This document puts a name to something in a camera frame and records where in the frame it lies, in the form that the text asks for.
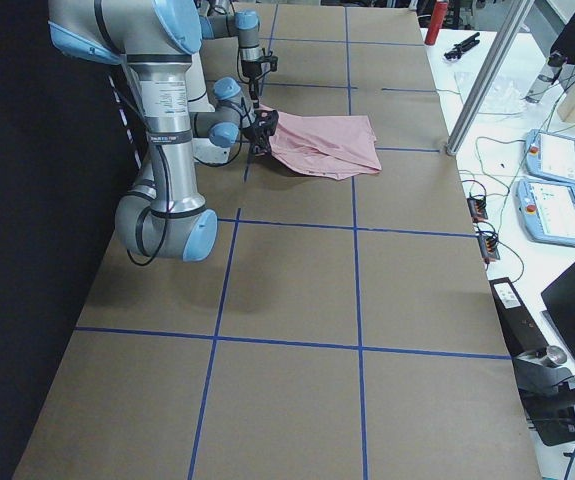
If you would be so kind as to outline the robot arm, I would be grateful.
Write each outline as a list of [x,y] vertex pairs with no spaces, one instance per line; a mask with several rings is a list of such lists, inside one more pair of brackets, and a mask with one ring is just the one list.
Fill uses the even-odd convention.
[[277,68],[262,48],[256,11],[213,1],[52,1],[53,45],[122,68],[124,103],[141,120],[147,154],[115,214],[130,260],[206,259],[218,218],[197,187],[197,164],[215,167],[240,140],[267,154],[279,115],[260,106],[260,81]]
[[237,76],[248,88],[253,109],[259,109],[261,82],[277,71],[278,57],[261,46],[258,13],[253,9],[236,10],[232,1],[209,1],[206,10],[199,12],[199,20],[204,39],[237,40]]

